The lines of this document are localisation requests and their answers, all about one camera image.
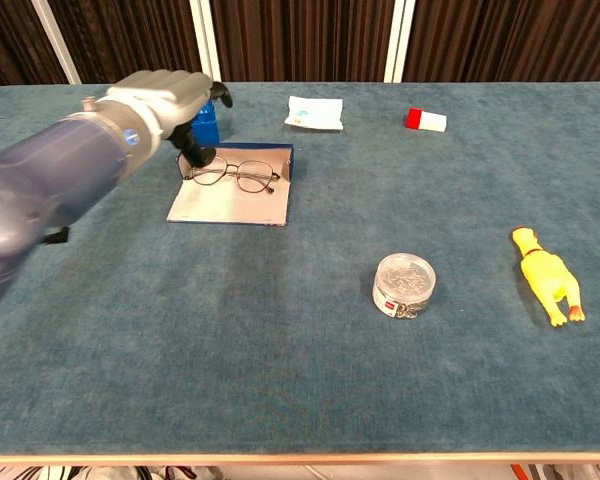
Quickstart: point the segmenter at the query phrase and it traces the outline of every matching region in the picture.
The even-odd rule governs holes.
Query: red and white box
[[[425,112],[421,108],[410,108],[404,126],[415,130],[444,132],[447,129],[447,116]]]

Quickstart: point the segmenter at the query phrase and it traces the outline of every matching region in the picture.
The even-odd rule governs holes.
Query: clear container lid
[[[394,253],[378,265],[376,284],[382,292],[400,303],[428,300],[436,284],[436,273],[429,263],[410,253]]]

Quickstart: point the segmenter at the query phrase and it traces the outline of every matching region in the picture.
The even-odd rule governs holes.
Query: brown curtain
[[[67,83],[31,0],[0,0],[0,85]]]
[[[393,0],[212,0],[223,80],[382,81]]]
[[[49,0],[83,83],[200,71],[189,0]]]
[[[402,79],[600,80],[600,0],[419,0]]]

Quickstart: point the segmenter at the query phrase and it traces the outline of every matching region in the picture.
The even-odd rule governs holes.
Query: round plastic container
[[[394,253],[378,265],[373,301],[390,317],[415,318],[429,303],[436,273],[429,263],[410,253]]]

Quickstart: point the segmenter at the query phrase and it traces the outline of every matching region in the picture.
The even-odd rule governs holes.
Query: table edge
[[[432,463],[600,464],[600,452],[0,455],[0,466],[45,465],[355,465]]]

